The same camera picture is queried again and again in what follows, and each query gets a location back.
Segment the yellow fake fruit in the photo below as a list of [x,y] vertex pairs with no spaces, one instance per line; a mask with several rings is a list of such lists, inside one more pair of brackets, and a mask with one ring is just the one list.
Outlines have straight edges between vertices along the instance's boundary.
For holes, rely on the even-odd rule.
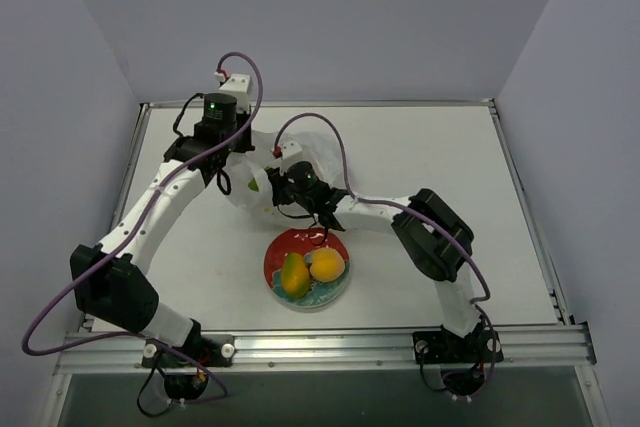
[[311,276],[319,282],[333,282],[344,273],[345,269],[345,260],[333,248],[316,249],[310,254],[309,271]]

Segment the white plastic bag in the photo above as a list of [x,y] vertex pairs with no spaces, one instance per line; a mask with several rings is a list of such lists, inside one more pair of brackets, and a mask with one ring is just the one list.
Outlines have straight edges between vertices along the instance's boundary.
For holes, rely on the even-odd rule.
[[301,131],[277,138],[274,132],[254,130],[252,143],[252,151],[229,155],[225,172],[231,185],[227,199],[255,221],[294,228],[312,223],[297,204],[274,206],[276,188],[268,178],[270,169],[283,175],[294,163],[308,161],[320,180],[332,187],[345,186],[338,142],[325,133]]

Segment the yellow green fake mango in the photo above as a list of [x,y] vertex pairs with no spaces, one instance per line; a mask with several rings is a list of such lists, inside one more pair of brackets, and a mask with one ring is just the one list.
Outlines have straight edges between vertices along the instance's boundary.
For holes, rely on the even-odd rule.
[[282,288],[291,297],[303,297],[310,288],[311,276],[304,257],[292,252],[286,255],[280,269]]

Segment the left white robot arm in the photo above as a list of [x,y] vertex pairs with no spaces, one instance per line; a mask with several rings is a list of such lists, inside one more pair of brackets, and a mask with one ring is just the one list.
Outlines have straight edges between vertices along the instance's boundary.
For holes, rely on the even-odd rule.
[[165,152],[152,183],[121,223],[95,246],[78,246],[70,266],[74,297],[84,313],[126,332],[166,344],[179,366],[194,364],[205,344],[200,324],[163,304],[147,278],[152,259],[185,208],[211,183],[225,195],[231,152],[251,150],[249,96],[221,89],[203,97],[190,136]]

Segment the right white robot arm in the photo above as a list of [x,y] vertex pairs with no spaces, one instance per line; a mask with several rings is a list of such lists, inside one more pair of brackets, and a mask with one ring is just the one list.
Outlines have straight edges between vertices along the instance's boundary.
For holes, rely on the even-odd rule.
[[455,359],[469,358],[480,347],[480,324],[471,285],[474,234],[432,190],[409,197],[366,199],[320,180],[308,161],[287,170],[268,167],[267,179],[276,207],[297,205],[324,230],[366,230],[397,237],[416,269],[435,284],[444,347]]

